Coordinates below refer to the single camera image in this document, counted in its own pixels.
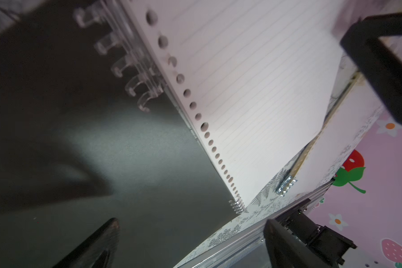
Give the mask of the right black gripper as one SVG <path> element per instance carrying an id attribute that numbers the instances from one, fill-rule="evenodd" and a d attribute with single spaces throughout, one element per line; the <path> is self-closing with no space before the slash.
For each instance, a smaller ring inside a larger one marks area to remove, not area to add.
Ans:
<path id="1" fill-rule="evenodd" d="M 380 40 L 390 36 L 402 36 L 402 13 L 357 21 L 346 31 L 340 45 L 402 125 L 402 61 Z"/>

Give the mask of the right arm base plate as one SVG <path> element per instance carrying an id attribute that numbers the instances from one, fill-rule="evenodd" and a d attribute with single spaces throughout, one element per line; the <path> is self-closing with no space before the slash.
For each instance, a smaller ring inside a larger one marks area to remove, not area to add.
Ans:
<path id="1" fill-rule="evenodd" d="M 345 253 L 350 249 L 357 249 L 357 246 L 338 232 L 311 220 L 305 212 L 313 203 L 313 200 L 307 198 L 275 220 L 317 255 L 325 263 L 325 268 L 337 268 L 344 265 Z"/>

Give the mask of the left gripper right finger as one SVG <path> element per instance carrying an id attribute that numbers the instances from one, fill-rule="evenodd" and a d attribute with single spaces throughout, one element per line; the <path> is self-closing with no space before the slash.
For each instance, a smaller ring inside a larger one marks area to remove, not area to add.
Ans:
<path id="1" fill-rule="evenodd" d="M 279 222 L 267 220 L 264 239 L 273 268 L 324 268 L 325 263 Z"/>

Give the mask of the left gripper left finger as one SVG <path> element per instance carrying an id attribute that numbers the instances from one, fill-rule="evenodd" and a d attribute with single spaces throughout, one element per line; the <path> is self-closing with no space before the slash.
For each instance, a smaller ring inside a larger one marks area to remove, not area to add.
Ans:
<path id="1" fill-rule="evenodd" d="M 118 249 L 119 231 L 118 219 L 109 219 L 54 267 L 110 268 Z"/>

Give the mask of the dark grey spiral notebook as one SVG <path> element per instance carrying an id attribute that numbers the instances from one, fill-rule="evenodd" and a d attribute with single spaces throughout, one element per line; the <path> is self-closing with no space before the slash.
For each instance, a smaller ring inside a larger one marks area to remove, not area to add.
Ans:
<path id="1" fill-rule="evenodd" d="M 111 218 L 171 268 L 321 130 L 345 1 L 0 1 L 0 268 Z"/>

